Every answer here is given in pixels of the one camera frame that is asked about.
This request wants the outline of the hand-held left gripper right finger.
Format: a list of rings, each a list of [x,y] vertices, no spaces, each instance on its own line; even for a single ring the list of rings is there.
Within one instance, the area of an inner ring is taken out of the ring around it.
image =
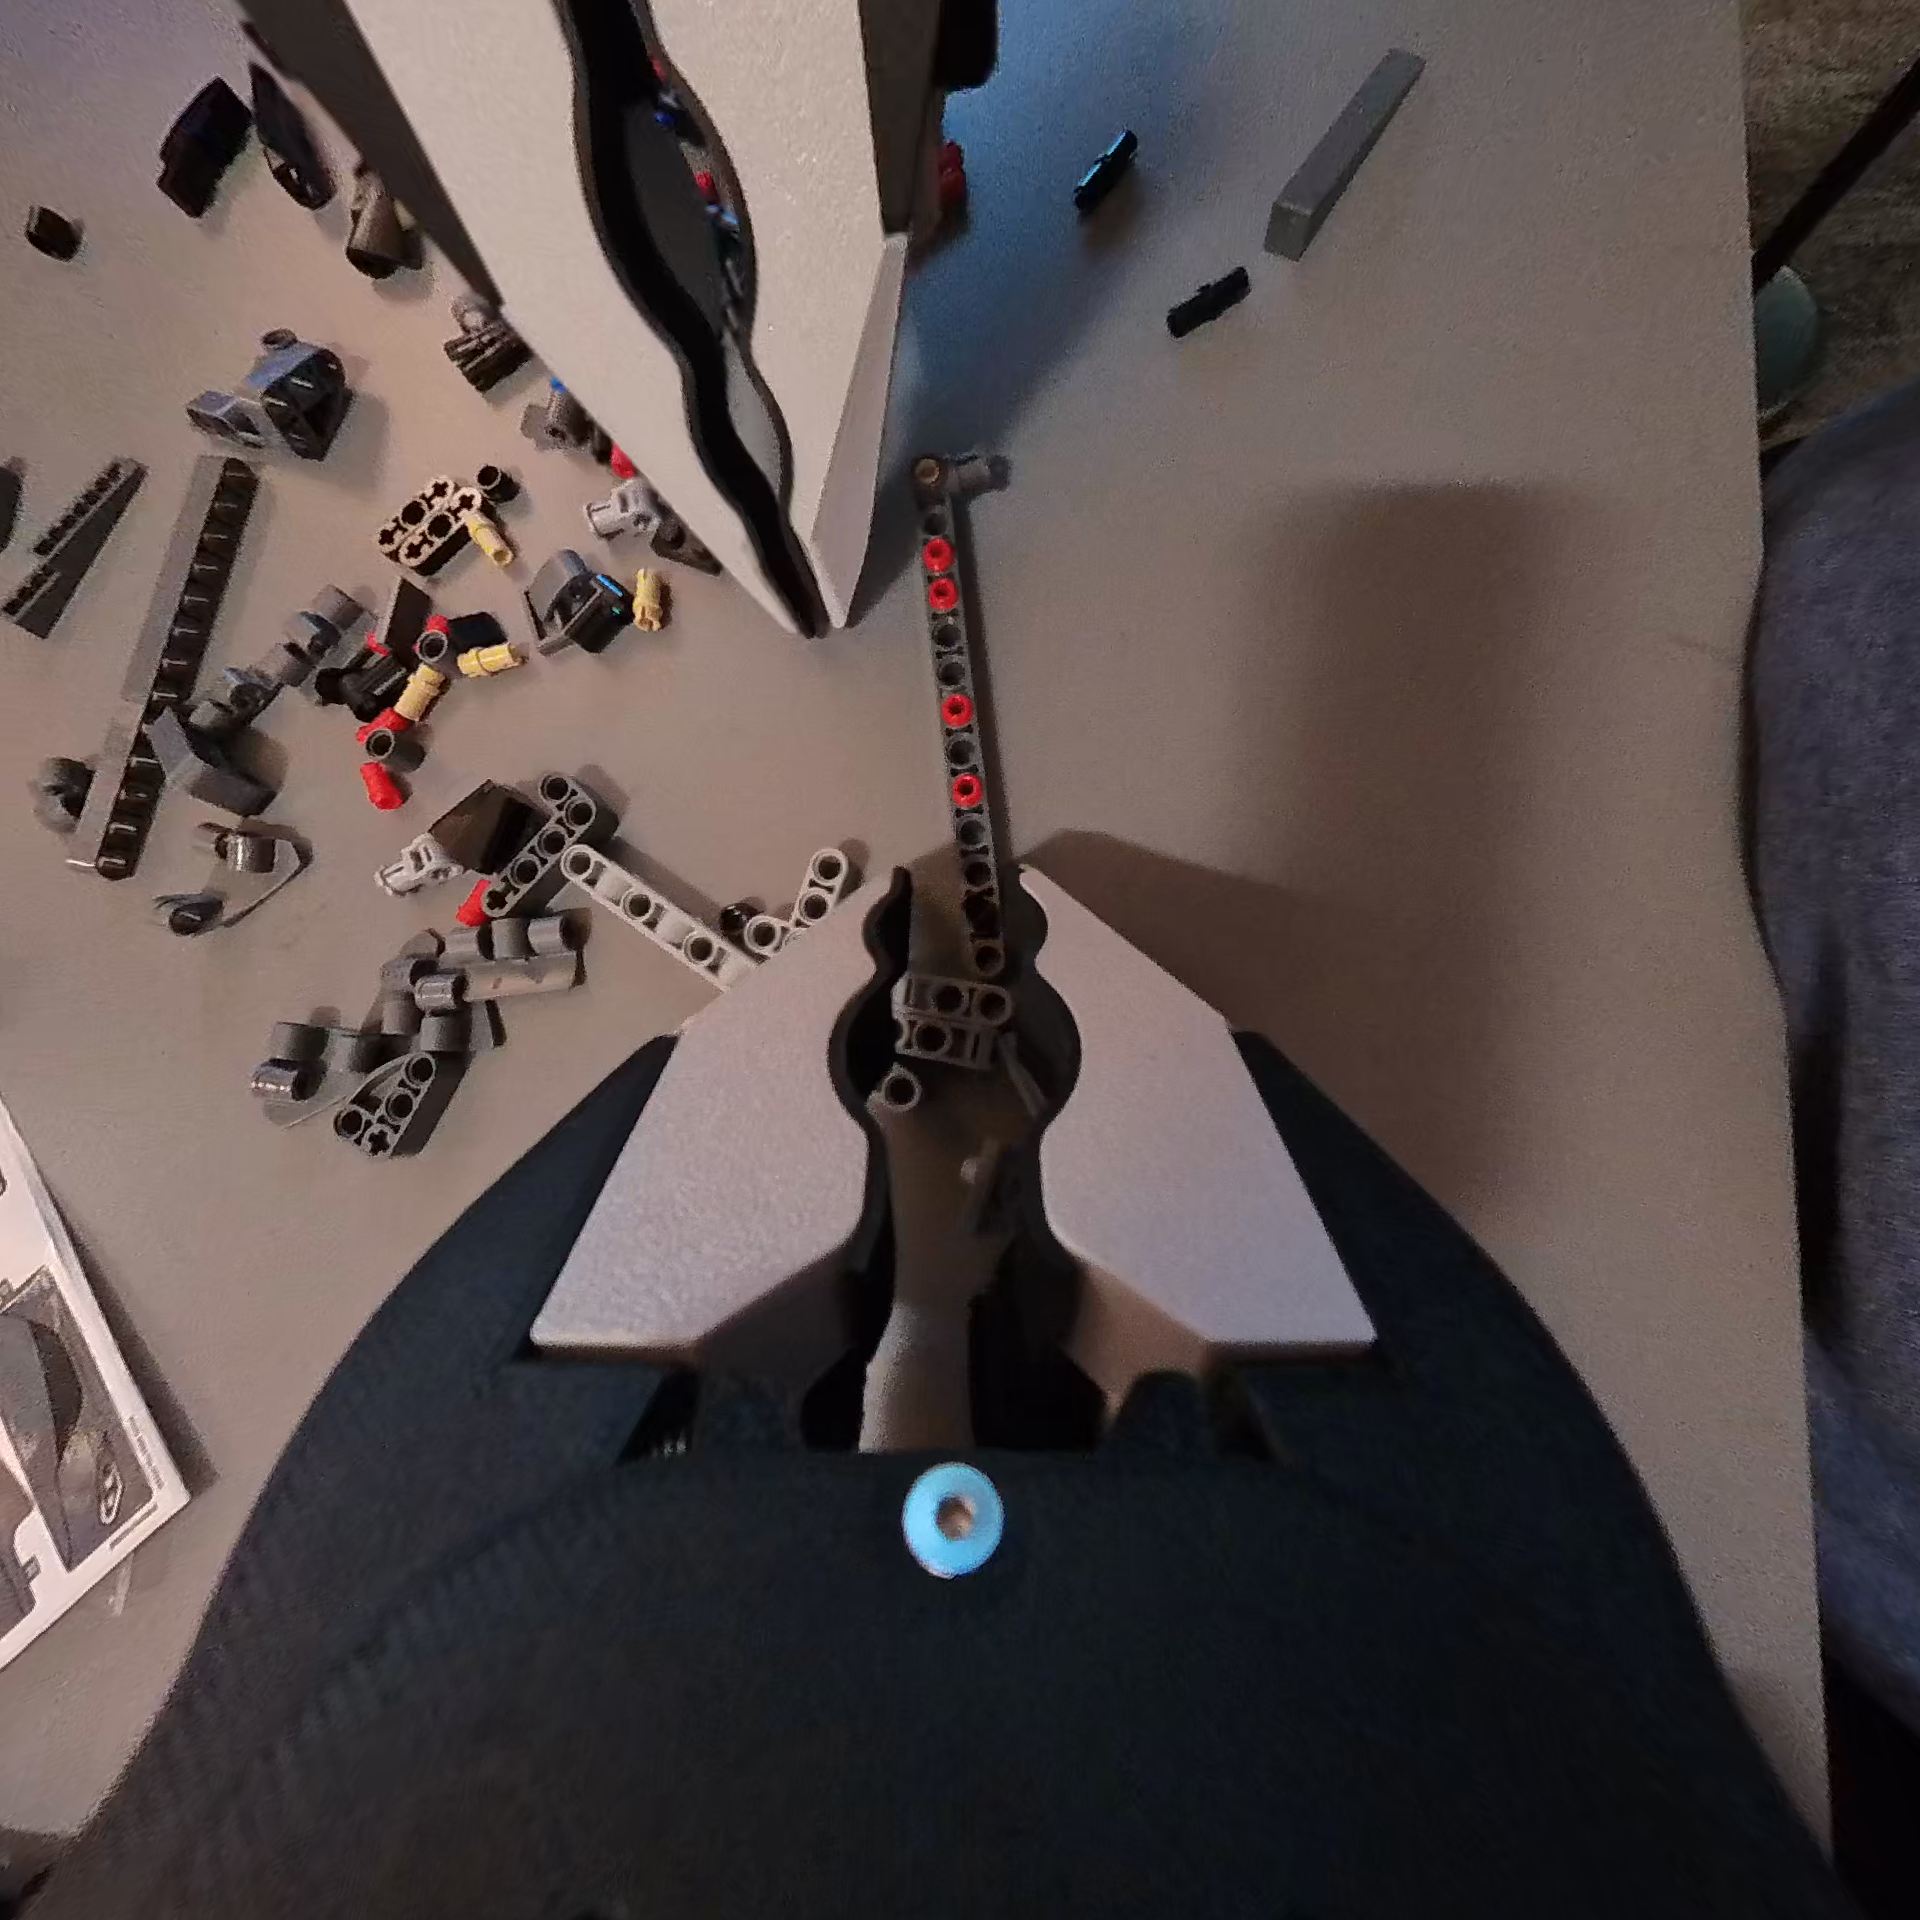
[[[1064,1260],[1063,1350],[1107,1401],[1146,1375],[1373,1348],[1375,1324],[1226,1014],[1031,864],[1021,1009],[1063,1014],[1038,1133],[1040,1242]]]

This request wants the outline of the pile of loose lego pieces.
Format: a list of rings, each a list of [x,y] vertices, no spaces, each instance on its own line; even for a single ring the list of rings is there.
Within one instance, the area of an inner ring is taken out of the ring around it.
[[[222,682],[196,680],[258,496],[248,460],[208,455],[192,473],[170,568],[135,641],[124,711],[95,759],[47,759],[35,780],[37,814],[71,841],[75,864],[127,879],[165,793],[219,817],[199,826],[213,856],[208,888],[159,895],[176,936],[238,922],[307,864],[304,838],[267,822],[277,786],[251,776],[240,741],[288,687],[357,722],[358,776],[378,808],[397,808],[428,746],[428,720],[451,682],[520,668],[528,654],[492,614],[443,614],[424,577],[462,546],[510,561],[493,506],[516,492],[493,465],[477,482],[434,478],[378,529],[397,566],[380,610],[327,585],[292,613],[258,660]],[[328,1118],[336,1137],[372,1160],[411,1157],[431,1135],[469,1058],[495,1045],[495,1000],[566,992],[583,976],[580,935],[541,904],[578,888],[712,988],[751,976],[828,918],[851,884],[839,848],[819,849],[787,916],[726,912],[708,925],[607,856],[613,812],[588,784],[544,775],[538,794],[482,781],[374,873],[402,898],[471,879],[451,933],[422,933],[380,976],[378,1024],[277,1024],[248,1090],[279,1127]]]

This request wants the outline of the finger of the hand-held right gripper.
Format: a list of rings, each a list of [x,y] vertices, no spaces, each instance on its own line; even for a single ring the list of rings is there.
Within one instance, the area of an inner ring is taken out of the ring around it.
[[[790,632],[826,604],[645,5],[248,5],[279,64]]]
[[[996,5],[664,1],[646,26],[735,224],[743,438],[773,456],[810,600],[853,616],[911,254],[939,218],[943,108],[998,60]]]

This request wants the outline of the lego instruction booklet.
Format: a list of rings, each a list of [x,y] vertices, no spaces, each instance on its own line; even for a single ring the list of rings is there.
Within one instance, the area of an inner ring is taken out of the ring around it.
[[[190,1493],[32,1151],[2,1116],[2,1663]]]

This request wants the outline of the long grey lego tile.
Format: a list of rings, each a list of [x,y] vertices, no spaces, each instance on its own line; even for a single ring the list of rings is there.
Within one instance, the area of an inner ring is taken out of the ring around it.
[[[1411,49],[1380,54],[1274,198],[1264,229],[1268,255],[1306,255],[1424,70],[1427,60]]]

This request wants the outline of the black office chair base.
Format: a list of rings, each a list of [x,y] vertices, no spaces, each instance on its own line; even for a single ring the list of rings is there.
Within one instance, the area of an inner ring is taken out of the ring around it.
[[[1863,124],[1816,168],[1754,252],[1750,295],[1759,297],[1797,249],[1835,212],[1855,185],[1882,161],[1917,114],[1917,60],[1877,100]]]

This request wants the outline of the grey Technic beam assembly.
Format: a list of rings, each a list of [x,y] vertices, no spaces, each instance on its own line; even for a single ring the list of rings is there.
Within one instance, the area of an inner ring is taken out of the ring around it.
[[[976,644],[971,501],[1002,485],[988,452],[918,452],[908,465],[917,522],[917,580],[939,736],[939,781],[958,884],[958,936],[979,985],[1012,977],[1002,898],[1002,801],[989,692]]]

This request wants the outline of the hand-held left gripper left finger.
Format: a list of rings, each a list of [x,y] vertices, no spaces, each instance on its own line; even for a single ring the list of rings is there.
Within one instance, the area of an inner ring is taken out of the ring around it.
[[[896,1297],[885,1141],[911,876],[863,882],[688,1020],[530,1337],[859,1404]]]

